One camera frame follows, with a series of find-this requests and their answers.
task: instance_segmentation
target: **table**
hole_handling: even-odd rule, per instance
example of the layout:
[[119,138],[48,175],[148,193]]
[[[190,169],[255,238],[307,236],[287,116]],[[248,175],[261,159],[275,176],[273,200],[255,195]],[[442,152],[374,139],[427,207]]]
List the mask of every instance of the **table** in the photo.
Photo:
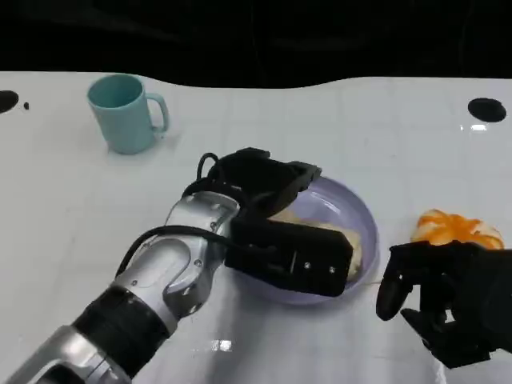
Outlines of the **table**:
[[[466,108],[491,97],[512,110],[510,80],[355,78],[233,90],[146,78],[166,98],[172,127],[152,150],[121,156],[107,151],[86,104],[100,76],[0,73],[0,88],[20,95],[0,115],[1,378],[106,288],[132,241],[164,222],[207,151],[260,147],[350,186],[380,230],[378,274],[387,249],[407,242],[431,207],[483,218],[512,246],[510,119],[484,124]],[[376,285],[351,300],[295,308],[242,294],[233,274],[217,272],[207,304],[134,382],[463,384],[512,374],[504,353],[444,370],[403,320],[377,319]]]

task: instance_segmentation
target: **light blue mug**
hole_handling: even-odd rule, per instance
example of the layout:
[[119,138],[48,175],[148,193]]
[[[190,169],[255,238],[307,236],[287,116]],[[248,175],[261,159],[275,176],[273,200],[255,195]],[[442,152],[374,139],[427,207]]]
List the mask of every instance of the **light blue mug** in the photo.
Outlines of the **light blue mug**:
[[[109,148],[120,154],[136,154],[156,142],[156,134],[169,128],[169,111],[159,94],[147,94],[135,76],[113,74],[90,86],[87,99]],[[151,123],[148,99],[162,110],[163,127]]]

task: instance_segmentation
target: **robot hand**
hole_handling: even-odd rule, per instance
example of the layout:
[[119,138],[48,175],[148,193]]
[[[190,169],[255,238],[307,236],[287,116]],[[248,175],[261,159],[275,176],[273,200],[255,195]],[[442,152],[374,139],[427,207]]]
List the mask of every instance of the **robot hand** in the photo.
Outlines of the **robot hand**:
[[[512,251],[471,243],[393,246],[377,298],[377,315],[394,317],[413,286],[419,311],[401,310],[432,355],[448,368],[512,353]],[[453,321],[447,321],[451,310]]]

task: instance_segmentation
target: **bowl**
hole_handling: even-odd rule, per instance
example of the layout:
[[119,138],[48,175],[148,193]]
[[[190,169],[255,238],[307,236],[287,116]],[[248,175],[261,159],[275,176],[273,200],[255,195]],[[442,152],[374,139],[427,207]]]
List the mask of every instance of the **bowl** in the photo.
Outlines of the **bowl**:
[[[377,225],[363,200],[340,182],[319,178],[297,196],[290,208],[300,218],[328,222],[354,230],[361,236],[362,265],[356,276],[347,282],[342,296],[356,291],[378,264]],[[334,299],[317,294],[283,290],[249,275],[239,274],[239,279],[249,290],[274,302],[311,305]]]

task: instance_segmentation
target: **bread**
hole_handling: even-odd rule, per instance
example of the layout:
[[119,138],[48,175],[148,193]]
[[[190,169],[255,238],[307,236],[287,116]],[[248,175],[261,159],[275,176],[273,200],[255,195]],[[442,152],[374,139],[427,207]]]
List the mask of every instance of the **bread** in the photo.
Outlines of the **bread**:
[[481,220],[446,214],[440,210],[428,210],[419,218],[411,240],[428,241],[434,246],[458,240],[474,242],[490,250],[502,250],[505,247],[502,236],[492,226]]
[[347,228],[341,228],[340,226],[335,226],[333,224],[329,224],[328,222],[317,222],[314,220],[303,220],[295,216],[295,214],[288,208],[282,210],[278,214],[272,216],[270,220],[275,220],[278,222],[288,222],[291,224],[299,224],[303,226],[314,226],[317,228],[321,228],[323,230],[333,230],[336,232],[341,232],[345,235],[346,239],[352,245],[354,249],[352,253],[352,259],[350,261],[349,273],[347,276],[347,280],[352,280],[356,276],[357,272],[361,268],[362,264],[362,247],[361,247],[361,236],[353,230],[348,230]]
[[301,220],[300,224],[305,226],[315,226],[317,228],[321,228],[323,230],[333,230],[336,232],[341,232],[345,235],[346,239],[352,245],[354,249],[352,252],[352,259],[350,260],[349,274],[347,276],[347,280],[352,280],[358,273],[362,264],[362,247],[361,247],[361,236],[354,230],[349,230],[347,228],[341,228],[340,226],[334,226],[329,224],[328,222],[315,222],[311,220]]

